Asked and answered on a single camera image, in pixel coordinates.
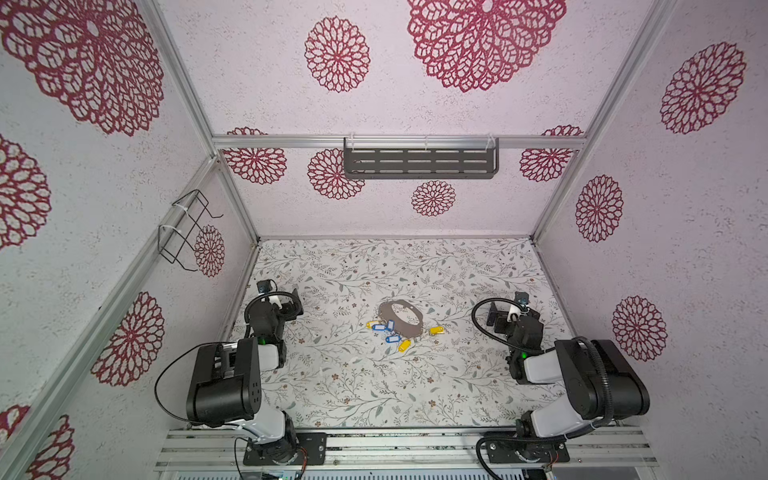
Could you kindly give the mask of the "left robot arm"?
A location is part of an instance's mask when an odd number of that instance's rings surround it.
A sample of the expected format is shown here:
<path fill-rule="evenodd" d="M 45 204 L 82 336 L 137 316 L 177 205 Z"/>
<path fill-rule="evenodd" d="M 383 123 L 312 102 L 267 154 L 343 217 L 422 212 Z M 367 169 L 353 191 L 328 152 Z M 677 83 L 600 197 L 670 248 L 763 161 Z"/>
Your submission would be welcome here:
<path fill-rule="evenodd" d="M 262 293 L 244 310 L 243 338 L 192 348 L 186 421 L 243 431 L 247 446 L 259 460 L 275 464 L 294 461 L 300 446 L 293 421 L 285 411 L 267 403 L 262 374 L 285 365 L 285 324 L 302 314 L 297 290 Z"/>

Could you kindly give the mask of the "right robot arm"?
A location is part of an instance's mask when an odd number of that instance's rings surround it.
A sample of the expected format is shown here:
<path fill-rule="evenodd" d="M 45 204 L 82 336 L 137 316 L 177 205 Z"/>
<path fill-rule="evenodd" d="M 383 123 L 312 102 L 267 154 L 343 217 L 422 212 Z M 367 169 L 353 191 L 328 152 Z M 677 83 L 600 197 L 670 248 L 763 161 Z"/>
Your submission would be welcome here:
<path fill-rule="evenodd" d="M 650 410 L 647 387 L 614 342 L 577 336 L 544 349 L 540 313 L 525 300 L 483 299 L 470 318 L 481 334 L 508 348 L 509 374 L 517 383 L 565 388 L 563 396 L 516 421 L 515 441 L 560 443 Z"/>

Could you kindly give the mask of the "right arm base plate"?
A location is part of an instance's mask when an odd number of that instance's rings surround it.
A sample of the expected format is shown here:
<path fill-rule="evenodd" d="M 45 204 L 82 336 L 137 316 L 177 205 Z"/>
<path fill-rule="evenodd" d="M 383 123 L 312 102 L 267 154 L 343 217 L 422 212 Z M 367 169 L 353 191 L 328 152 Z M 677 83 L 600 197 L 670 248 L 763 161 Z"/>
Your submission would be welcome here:
<path fill-rule="evenodd" d="M 502 463 L 566 463 L 570 454 L 562 442 L 519 440 L 512 431 L 487 432 L 483 439 L 489 461 Z"/>

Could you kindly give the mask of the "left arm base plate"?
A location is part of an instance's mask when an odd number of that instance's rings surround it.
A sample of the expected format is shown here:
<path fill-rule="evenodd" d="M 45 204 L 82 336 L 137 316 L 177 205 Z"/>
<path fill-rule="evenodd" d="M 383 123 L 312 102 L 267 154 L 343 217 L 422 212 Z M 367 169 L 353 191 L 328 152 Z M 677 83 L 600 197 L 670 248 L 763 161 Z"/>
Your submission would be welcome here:
<path fill-rule="evenodd" d="M 286 438 L 266 444 L 250 443 L 243 457 L 245 466 L 301 467 L 323 465 L 327 451 L 328 434 L 309 432 L 290 434 Z"/>

